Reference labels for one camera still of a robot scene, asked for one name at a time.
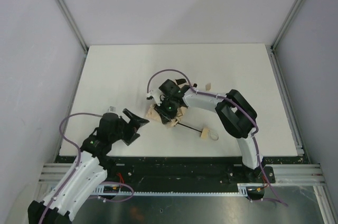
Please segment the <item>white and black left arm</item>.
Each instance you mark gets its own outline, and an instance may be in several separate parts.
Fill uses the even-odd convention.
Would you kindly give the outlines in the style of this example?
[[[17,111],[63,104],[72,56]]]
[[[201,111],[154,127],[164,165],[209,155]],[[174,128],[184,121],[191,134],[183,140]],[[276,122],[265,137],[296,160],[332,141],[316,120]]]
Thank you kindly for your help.
[[[112,164],[107,154],[112,145],[123,141],[130,145],[140,137],[138,130],[149,123],[128,109],[123,113],[129,118],[125,121],[114,112],[99,115],[98,127],[79,146],[75,146],[77,157],[56,187],[40,202],[32,201],[27,214],[29,223],[72,223],[76,214],[92,195],[95,188],[105,182]]]

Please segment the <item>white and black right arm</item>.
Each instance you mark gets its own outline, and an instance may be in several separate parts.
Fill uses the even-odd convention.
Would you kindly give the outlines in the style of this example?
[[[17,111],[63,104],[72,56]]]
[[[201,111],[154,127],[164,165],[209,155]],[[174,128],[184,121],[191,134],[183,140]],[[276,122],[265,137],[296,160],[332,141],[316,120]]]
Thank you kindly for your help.
[[[255,135],[259,132],[257,113],[243,95],[232,89],[225,95],[199,91],[190,85],[179,87],[167,79],[148,98],[155,100],[155,110],[163,124],[176,117],[180,108],[200,108],[218,115],[226,132],[237,139],[244,166],[255,170],[262,168],[263,157]]]

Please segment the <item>beige and black folding umbrella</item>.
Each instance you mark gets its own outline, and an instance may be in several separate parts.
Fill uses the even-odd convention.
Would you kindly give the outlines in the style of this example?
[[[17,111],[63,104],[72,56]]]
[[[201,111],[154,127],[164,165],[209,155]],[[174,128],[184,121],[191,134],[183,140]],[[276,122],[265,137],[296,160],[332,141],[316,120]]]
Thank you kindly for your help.
[[[219,135],[216,131],[208,127],[196,128],[182,123],[187,106],[181,98],[187,90],[189,90],[189,85],[183,78],[167,79],[158,89],[148,90],[146,99],[153,100],[154,103],[150,105],[146,117],[163,124],[166,128],[183,126],[199,133],[201,139],[208,138],[217,141]]]

